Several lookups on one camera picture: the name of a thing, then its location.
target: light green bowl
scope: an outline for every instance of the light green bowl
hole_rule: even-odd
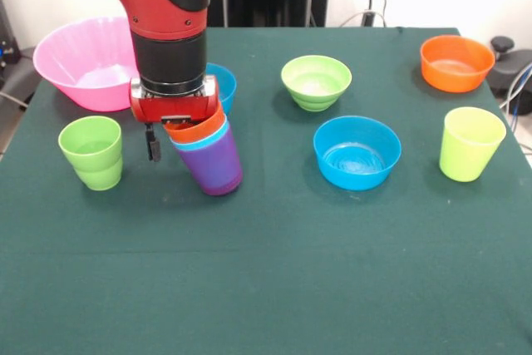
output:
[[[327,110],[351,84],[349,68],[325,56],[294,58],[281,71],[292,98],[306,111]]]

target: orange bowl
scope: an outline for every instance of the orange bowl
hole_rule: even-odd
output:
[[[466,37],[442,35],[428,39],[421,46],[421,74],[441,91],[473,91],[494,65],[495,54]]]

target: pink bowl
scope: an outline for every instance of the pink bowl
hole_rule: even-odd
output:
[[[130,80],[138,72],[125,17],[61,27],[39,43],[33,63],[43,78],[83,108],[118,111],[130,106]]]

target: orange cup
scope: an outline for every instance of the orange cup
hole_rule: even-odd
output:
[[[192,125],[189,122],[182,124],[166,122],[164,127],[175,143],[186,144],[201,141],[205,137],[212,135],[224,124],[224,121],[224,109],[221,101],[218,101],[214,114],[198,125]]]

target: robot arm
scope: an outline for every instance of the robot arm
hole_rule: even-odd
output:
[[[209,0],[121,2],[140,73],[140,82],[132,84],[131,91],[135,117],[150,131],[152,123],[177,118],[202,121],[212,115],[217,93],[210,82],[206,88],[205,80]]]

